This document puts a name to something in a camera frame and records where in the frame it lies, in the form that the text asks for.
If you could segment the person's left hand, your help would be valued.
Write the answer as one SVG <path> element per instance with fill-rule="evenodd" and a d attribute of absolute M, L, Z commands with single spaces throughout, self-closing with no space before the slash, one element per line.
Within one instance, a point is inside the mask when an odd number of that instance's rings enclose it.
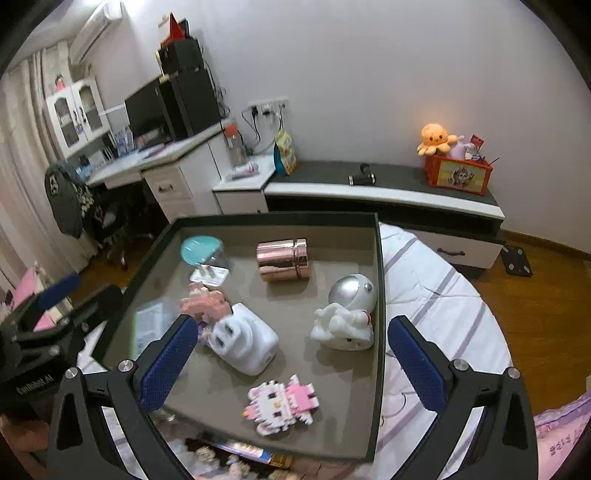
<path fill-rule="evenodd" d="M 1 416 L 1 432 L 14 452 L 39 452 L 47 449 L 49 425 L 44 421 L 14 423 Z"/>

